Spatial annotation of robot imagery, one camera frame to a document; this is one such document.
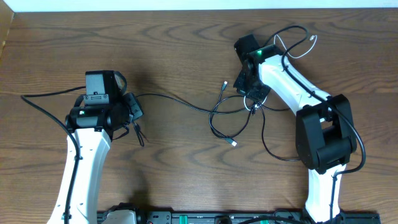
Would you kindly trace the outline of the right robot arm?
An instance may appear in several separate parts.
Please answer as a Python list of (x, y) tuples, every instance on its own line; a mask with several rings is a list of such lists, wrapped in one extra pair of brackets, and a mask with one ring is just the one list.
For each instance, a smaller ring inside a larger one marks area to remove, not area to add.
[(252, 34), (238, 39), (234, 49), (243, 66), (234, 83), (238, 93), (262, 103), (275, 91), (295, 115), (295, 146), (308, 168), (307, 217), (312, 223), (338, 221), (339, 173), (356, 150), (354, 132), (347, 124), (353, 120), (348, 99), (318, 89), (276, 45), (261, 47)]

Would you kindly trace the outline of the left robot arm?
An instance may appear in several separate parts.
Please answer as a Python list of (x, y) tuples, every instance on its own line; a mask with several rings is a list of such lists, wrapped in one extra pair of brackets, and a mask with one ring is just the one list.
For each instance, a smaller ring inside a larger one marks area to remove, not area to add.
[(49, 223), (96, 223), (98, 193), (114, 132), (143, 115), (127, 81), (118, 71), (85, 74), (86, 92), (65, 118), (67, 160)]

